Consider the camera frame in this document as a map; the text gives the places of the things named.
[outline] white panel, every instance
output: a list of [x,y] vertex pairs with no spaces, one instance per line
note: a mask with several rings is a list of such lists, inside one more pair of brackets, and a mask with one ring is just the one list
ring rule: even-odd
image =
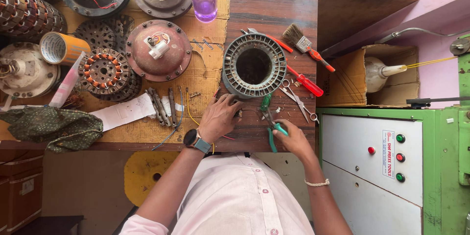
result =
[[[369,181],[414,204],[423,206],[423,127],[421,122],[358,118],[338,115],[323,115],[322,124],[323,160],[332,163],[366,181]],[[403,134],[405,142],[391,139],[391,172],[387,152],[383,156],[384,135]],[[368,147],[376,150],[369,154]],[[402,153],[404,162],[396,160],[395,155]],[[397,173],[405,176],[405,182],[395,179]]]
[[323,173],[354,235],[422,234],[419,206],[326,161]]

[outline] smartwatch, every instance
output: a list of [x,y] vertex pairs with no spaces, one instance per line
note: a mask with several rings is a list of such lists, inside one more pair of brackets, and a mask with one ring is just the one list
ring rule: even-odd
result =
[[184,145],[186,147],[194,147],[199,149],[203,153],[208,153],[211,149],[211,145],[201,139],[199,131],[197,129],[192,129],[186,132],[186,135],[183,139]]

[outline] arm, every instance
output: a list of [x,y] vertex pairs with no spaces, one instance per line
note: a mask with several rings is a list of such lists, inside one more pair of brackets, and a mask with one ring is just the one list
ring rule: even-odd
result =
[[[302,162],[305,179],[309,183],[323,183],[325,176],[314,150],[310,147],[304,133],[296,125],[285,119],[276,120],[287,127],[289,136],[278,130],[273,134],[284,145],[284,149],[293,153]],[[318,235],[352,235],[352,232],[339,211],[329,186],[312,187],[307,185],[315,233]]]
[[[204,111],[199,134],[208,143],[231,132],[241,118],[234,118],[243,105],[241,101],[232,105],[235,95],[225,94],[217,101],[212,98]],[[168,227],[188,189],[191,178],[204,153],[196,148],[185,148],[172,165],[150,190],[136,214]]]

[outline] red screwdriver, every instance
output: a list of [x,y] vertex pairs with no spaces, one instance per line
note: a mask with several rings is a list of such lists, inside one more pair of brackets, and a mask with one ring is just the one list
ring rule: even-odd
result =
[[294,69],[292,69],[288,64],[287,69],[291,71],[297,78],[297,81],[301,82],[304,87],[306,87],[310,92],[316,96],[323,95],[323,90],[314,84],[310,79],[306,78],[303,74],[298,74]]

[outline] cloth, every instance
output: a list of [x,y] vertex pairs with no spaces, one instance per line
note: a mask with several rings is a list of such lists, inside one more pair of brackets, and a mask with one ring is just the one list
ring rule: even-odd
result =
[[[172,235],[314,234],[279,175],[257,157],[243,153],[203,159],[177,217]],[[167,233],[160,223],[134,215],[120,234]]]
[[81,111],[24,108],[0,114],[0,119],[11,124],[8,130],[17,140],[48,142],[54,153],[86,149],[103,136],[101,119]]

